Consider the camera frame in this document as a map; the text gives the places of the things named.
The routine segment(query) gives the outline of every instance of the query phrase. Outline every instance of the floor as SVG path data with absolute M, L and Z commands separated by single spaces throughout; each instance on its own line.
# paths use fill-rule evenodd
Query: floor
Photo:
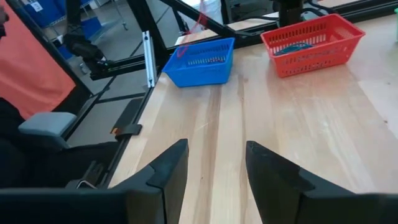
M 144 53 L 141 44 L 142 31 L 132 14 L 126 0 L 116 1 L 124 20 L 127 23 L 128 30 L 124 30 L 122 21 L 118 20 L 112 29 L 103 34 L 95 44 L 104 52 L 109 60 L 119 60 L 132 55 Z M 174 18 L 172 10 L 159 0 L 147 0 L 151 13 L 157 21 L 158 28 L 165 44 L 168 47 L 174 45 L 179 37 L 179 29 Z M 94 12 L 99 21 L 104 24 L 119 19 L 117 11 L 112 4 L 106 4 Z M 62 30 L 62 24 L 56 27 Z M 119 96 L 144 93 L 146 87 L 146 71 L 136 71 L 116 76 L 116 78 L 104 78 L 92 81 L 88 74 L 81 71 L 79 64 L 80 58 L 73 58 L 68 61 L 75 73 L 79 74 L 83 82 L 93 93 L 98 93 L 109 85 L 109 90 L 101 97 L 101 101 Z M 68 138 L 71 146 L 81 146 L 86 144 L 96 144 L 106 141 L 115 141 L 114 135 L 110 134 L 112 127 L 125 109 L 131 99 L 104 102 L 94 105 L 86 118 L 79 124 L 77 129 Z

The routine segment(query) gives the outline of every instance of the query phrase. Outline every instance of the red wire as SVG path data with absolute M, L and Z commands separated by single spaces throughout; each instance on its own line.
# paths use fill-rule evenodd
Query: red wire
M 190 44 L 189 43 L 184 44 L 184 43 L 185 43 L 186 39 L 188 38 L 188 36 L 190 34 L 192 34 L 192 31 L 195 30 L 195 28 L 197 26 L 199 26 L 201 23 L 202 23 L 202 26 L 206 27 L 207 17 L 203 13 L 203 12 L 206 12 L 205 0 L 200 0 L 199 12 L 200 12 L 200 15 L 199 15 L 199 18 L 198 18 L 197 22 L 195 23 L 195 25 L 189 31 L 187 31 L 185 33 L 185 36 L 182 39 L 183 45 L 177 49 L 177 58 L 182 57 L 185 54 L 185 52 L 188 50 L 188 46 Z

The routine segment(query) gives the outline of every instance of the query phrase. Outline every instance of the red basket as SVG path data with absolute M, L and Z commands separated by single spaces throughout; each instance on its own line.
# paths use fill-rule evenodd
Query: red basket
M 261 34 L 281 78 L 346 63 L 365 33 L 337 14 L 322 16 Z M 274 54 L 292 44 L 313 47 Z

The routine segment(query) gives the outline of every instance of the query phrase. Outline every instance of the wooden tabletop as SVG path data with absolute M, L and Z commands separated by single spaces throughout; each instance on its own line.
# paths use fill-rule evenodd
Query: wooden tabletop
M 346 65 L 281 79 L 260 44 L 234 51 L 225 85 L 177 88 L 162 74 L 111 187 L 188 138 L 183 224 L 261 223 L 247 140 L 353 192 L 398 193 L 396 16 L 356 25 L 367 35 Z

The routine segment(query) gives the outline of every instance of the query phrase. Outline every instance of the orange shirt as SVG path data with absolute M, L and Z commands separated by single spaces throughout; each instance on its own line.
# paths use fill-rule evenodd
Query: orange shirt
M 5 0 L 0 0 L 10 20 L 0 40 L 0 97 L 29 118 L 54 110 L 75 83 L 41 46 Z

